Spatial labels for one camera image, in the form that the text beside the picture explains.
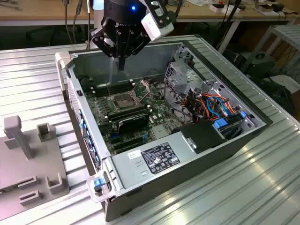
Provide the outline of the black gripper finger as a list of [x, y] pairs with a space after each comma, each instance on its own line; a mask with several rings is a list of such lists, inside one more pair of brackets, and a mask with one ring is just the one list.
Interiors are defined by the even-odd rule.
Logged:
[[118, 35], [119, 29], [97, 30], [92, 35], [92, 42], [111, 59], [112, 67], [119, 68], [118, 58]]
[[118, 29], [118, 70], [123, 71], [126, 59], [137, 55], [149, 42], [150, 38], [142, 26], [121, 26]]

